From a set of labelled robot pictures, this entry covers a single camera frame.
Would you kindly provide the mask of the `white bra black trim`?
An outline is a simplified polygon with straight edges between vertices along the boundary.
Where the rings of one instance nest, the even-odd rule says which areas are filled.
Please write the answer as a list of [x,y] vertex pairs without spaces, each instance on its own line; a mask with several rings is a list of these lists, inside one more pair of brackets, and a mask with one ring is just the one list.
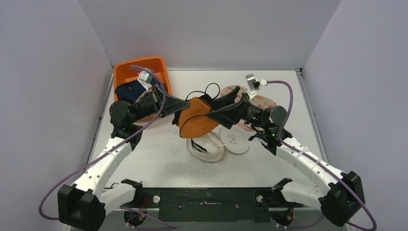
[[198,143],[196,143],[193,139],[191,139],[191,145],[192,145],[192,148],[194,148],[195,150],[201,153],[207,153],[207,150],[201,145],[199,145]]

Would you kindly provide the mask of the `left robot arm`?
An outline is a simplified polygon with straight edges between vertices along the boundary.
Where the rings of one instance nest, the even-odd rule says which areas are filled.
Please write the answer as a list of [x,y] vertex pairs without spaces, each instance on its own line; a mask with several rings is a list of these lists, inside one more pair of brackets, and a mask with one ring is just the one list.
[[109,108],[111,137],[103,151],[71,185],[58,190],[58,220],[82,231],[97,231],[105,217],[122,205],[138,207],[145,201],[142,183],[125,179],[113,189],[104,190],[121,162],[139,144],[146,126],[136,121],[148,116],[153,120],[179,113],[190,104],[169,95],[159,85],[150,88],[136,103],[116,101]]

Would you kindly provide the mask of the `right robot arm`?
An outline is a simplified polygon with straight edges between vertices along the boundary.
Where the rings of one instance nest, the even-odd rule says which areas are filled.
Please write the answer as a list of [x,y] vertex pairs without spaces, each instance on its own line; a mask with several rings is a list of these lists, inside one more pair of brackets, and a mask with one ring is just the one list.
[[277,206],[300,204],[321,211],[336,226],[345,225],[360,209],[365,208],[362,181],[358,174],[345,173],[321,160],[303,146],[291,133],[282,129],[287,111],[284,107],[267,104],[262,108],[252,104],[248,94],[236,86],[228,94],[209,100],[207,116],[230,129],[244,121],[251,125],[262,146],[285,160],[313,183],[313,186],[283,179],[274,186],[273,203]]

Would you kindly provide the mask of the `white mesh laundry bag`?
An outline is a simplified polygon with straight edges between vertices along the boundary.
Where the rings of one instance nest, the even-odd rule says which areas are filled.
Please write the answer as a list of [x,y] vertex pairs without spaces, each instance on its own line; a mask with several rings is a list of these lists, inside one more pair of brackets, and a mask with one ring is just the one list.
[[[201,153],[191,145],[191,139],[207,150]],[[209,132],[198,138],[187,138],[186,147],[188,152],[195,158],[205,162],[218,162],[226,152],[231,154],[244,154],[249,150],[250,143],[244,130],[233,126],[231,129],[221,127],[218,132]]]

